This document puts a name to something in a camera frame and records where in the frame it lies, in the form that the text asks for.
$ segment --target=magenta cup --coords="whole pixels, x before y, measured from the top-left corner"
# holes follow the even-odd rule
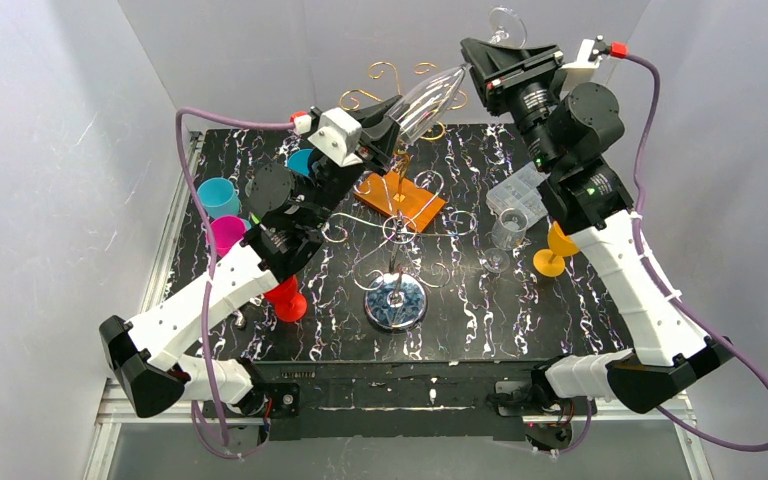
[[[243,239],[246,224],[242,218],[227,215],[210,222],[213,237],[216,238],[216,253],[224,257],[234,245]]]

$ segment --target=black marbled table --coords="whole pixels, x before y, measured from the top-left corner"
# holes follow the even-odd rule
[[[284,132],[210,130],[197,168],[197,182],[223,176],[242,192],[256,168],[266,162],[286,162],[305,148]],[[429,288],[428,312],[415,329],[402,334],[375,330],[363,311],[363,291],[350,268],[382,240],[380,228],[348,218],[333,220],[350,232],[347,241],[327,243],[299,274],[301,291],[309,302],[304,319],[295,324],[278,321],[271,307],[249,304],[247,326],[235,328],[229,318],[213,331],[216,355],[251,357],[261,361],[455,361],[538,360],[561,353],[584,355],[613,352],[630,346],[630,336],[613,301],[583,255],[567,262],[558,278],[534,271],[531,259],[546,248],[549,221],[528,232],[526,244],[512,255],[511,268],[496,275],[479,264],[482,249],[492,246],[494,217],[485,195],[494,185],[526,163],[520,139],[504,125],[450,125],[440,140],[420,140],[409,176],[430,169],[442,175],[440,196],[447,204],[426,232],[454,232],[468,228],[465,210],[478,219],[474,233],[461,237],[416,237],[408,245],[410,260],[430,283],[445,280],[433,265],[440,262],[452,273],[443,288]],[[434,191],[438,181],[427,187]],[[384,218],[354,198],[340,211],[381,223]],[[336,239],[339,232],[332,229]],[[389,248],[382,248],[357,265],[361,283],[372,270],[386,270]],[[205,236],[198,214],[188,206],[166,294],[178,291],[207,267]]]

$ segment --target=glass base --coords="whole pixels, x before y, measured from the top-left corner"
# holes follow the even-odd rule
[[[519,15],[507,7],[495,7],[488,17],[493,36],[490,43],[509,48],[522,48],[528,39],[528,30]]]
[[[387,332],[403,332],[425,316],[428,295],[425,288],[411,275],[385,273],[376,278],[366,292],[363,303],[366,317],[373,326]]]
[[[492,273],[502,273],[511,266],[511,256],[508,252],[498,248],[488,248],[484,250],[484,258],[481,259],[481,266]]]

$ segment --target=teal cup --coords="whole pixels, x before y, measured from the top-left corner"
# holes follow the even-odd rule
[[[287,168],[301,173],[305,177],[309,177],[310,169],[307,167],[307,161],[311,153],[313,153],[313,150],[306,148],[290,155],[290,158],[287,160]]]
[[[227,178],[215,177],[205,180],[199,185],[198,196],[210,218],[240,214],[240,197],[234,184]]]

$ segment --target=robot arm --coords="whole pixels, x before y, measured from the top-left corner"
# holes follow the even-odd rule
[[[386,173],[399,125],[385,113],[400,97],[353,112],[313,108],[294,116],[296,131],[317,148],[309,177],[270,164],[256,174],[249,209],[259,219],[216,265],[208,305],[212,328],[249,299],[301,270],[319,250],[320,229],[366,170]],[[204,360],[184,355],[201,336],[207,273],[160,305],[99,327],[107,363],[140,417],[179,400],[211,398]],[[250,363],[213,361],[220,398],[238,404],[254,387]]]
[[[625,131],[619,103],[606,87],[586,82],[608,51],[601,36],[585,40],[576,62],[564,65],[554,45],[461,42],[482,104],[513,116],[531,159],[548,174],[538,191],[549,215],[594,266],[634,340],[633,350],[552,359],[532,372],[533,384],[550,399],[618,398],[645,413],[731,355],[669,303],[640,262],[631,197],[602,158]],[[569,91],[563,98],[562,90]],[[648,247],[645,254],[665,278]]]

